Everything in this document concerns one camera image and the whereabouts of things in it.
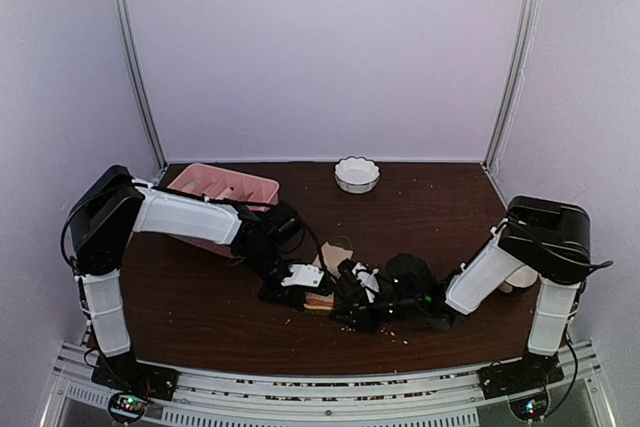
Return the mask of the striped beige brown sock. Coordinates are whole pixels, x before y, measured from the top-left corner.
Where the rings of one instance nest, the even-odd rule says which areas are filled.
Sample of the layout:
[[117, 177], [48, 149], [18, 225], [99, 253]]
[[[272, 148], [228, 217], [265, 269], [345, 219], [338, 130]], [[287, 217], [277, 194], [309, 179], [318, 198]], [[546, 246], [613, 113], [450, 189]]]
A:
[[[354, 245], [352, 240], [344, 235], [330, 238], [321, 246], [321, 253], [324, 259], [324, 265], [328, 271], [336, 278], [340, 277], [338, 266], [344, 260], [351, 260], [354, 253]], [[316, 294], [307, 293], [303, 310], [306, 313], [328, 316], [333, 310], [335, 304], [334, 294]]]

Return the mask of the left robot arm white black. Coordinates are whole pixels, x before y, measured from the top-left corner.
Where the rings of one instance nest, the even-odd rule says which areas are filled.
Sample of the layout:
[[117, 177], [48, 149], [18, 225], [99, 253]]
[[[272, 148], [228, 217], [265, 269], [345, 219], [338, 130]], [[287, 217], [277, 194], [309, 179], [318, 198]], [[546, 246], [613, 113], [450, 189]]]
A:
[[347, 370], [340, 328], [258, 297], [263, 280], [245, 262], [155, 231], [134, 234], [113, 259], [143, 361], [264, 375]]

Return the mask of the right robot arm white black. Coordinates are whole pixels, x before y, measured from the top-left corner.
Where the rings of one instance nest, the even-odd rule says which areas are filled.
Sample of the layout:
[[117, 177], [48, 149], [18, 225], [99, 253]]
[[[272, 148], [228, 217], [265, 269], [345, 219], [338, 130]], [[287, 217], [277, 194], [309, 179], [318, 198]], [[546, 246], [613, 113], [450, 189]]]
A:
[[529, 269], [541, 287], [527, 355], [513, 366], [519, 387], [535, 387], [551, 371], [579, 290], [598, 270], [590, 254], [591, 221], [581, 207], [516, 196], [505, 217], [469, 262], [443, 281], [425, 260], [401, 253], [382, 270], [352, 260], [339, 266], [331, 318], [358, 332], [373, 332], [383, 321], [423, 316], [448, 329], [459, 316], [475, 312], [503, 283]]

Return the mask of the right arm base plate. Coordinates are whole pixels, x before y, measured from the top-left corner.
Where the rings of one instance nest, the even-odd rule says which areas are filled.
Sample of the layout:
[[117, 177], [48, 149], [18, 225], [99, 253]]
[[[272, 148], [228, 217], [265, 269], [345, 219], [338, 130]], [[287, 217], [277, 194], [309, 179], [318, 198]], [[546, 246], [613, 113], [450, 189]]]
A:
[[485, 399], [543, 390], [550, 383], [564, 379], [564, 372], [554, 357], [493, 363], [479, 369], [477, 375]]

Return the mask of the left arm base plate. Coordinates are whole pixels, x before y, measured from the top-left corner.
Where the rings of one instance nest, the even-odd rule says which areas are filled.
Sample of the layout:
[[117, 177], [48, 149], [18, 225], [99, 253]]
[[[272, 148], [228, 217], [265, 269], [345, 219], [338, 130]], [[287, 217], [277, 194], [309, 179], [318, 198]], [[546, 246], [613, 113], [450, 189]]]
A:
[[140, 362], [135, 351], [130, 349], [112, 357], [99, 352], [91, 380], [139, 397], [171, 401], [178, 378], [177, 370]]

